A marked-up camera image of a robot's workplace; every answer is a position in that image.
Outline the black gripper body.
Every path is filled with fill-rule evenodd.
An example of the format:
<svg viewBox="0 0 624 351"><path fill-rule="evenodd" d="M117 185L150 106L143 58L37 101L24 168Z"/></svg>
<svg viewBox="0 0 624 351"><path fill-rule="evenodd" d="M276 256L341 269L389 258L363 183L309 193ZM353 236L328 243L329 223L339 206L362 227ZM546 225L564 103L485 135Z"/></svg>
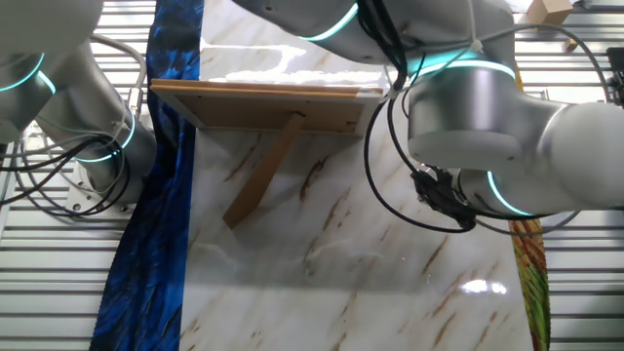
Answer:
<svg viewBox="0 0 624 351"><path fill-rule="evenodd" d="M443 215L451 217L463 230L472 230L476 226L476 215L469 210L455 195L452 188L452 175L442 169L433 168L433 175L426 173L426 190L429 206Z"/></svg>

